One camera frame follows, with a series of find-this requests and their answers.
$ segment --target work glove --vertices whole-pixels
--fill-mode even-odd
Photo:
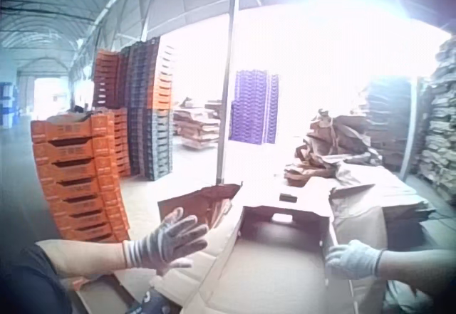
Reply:
[[[185,256],[207,246],[204,235],[207,225],[197,225],[196,216],[182,219],[182,207],[163,219],[151,234],[137,241],[124,241],[127,268],[155,269],[162,276],[172,268],[190,268],[192,261]]]
[[[348,244],[330,247],[326,266],[332,274],[351,280],[376,276],[382,252],[353,240]]]

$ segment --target gray work glove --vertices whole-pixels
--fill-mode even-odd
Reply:
[[[332,274],[358,280],[376,276],[381,250],[354,240],[350,243],[329,248],[326,265]]]
[[[164,275],[171,268],[190,268],[192,261],[184,258],[207,246],[204,235],[207,225],[197,225],[196,216],[181,220],[184,210],[175,209],[151,234],[137,241],[124,241],[127,268],[155,269]]]

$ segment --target white glove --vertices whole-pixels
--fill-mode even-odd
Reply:
[[[151,234],[137,241],[124,241],[123,249],[127,268],[155,269],[164,275],[171,268],[190,268],[192,261],[183,258],[207,246],[203,238],[207,225],[198,225],[196,216],[182,218],[182,207],[175,209],[163,219]]]
[[[330,247],[326,265],[334,275],[351,280],[376,276],[382,252],[354,240],[348,245]]]

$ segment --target person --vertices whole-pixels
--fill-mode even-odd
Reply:
[[[125,268],[150,268],[164,275],[192,266],[188,255],[207,246],[207,225],[177,208],[143,239],[117,244],[39,241],[11,263],[0,261],[3,313],[72,313],[60,277],[91,276]]]
[[[454,251],[394,252],[352,240],[330,247],[326,265],[334,275],[352,280],[375,276],[400,281],[428,294],[434,300],[435,313],[456,313]]]

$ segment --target tent roof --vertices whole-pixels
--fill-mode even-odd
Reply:
[[[241,9],[305,0],[240,0]],[[398,4],[398,0],[384,0]],[[456,30],[453,0],[399,0],[415,19]],[[229,0],[1,0],[0,42],[23,74],[67,74],[90,63],[96,46],[120,49],[227,13]]]

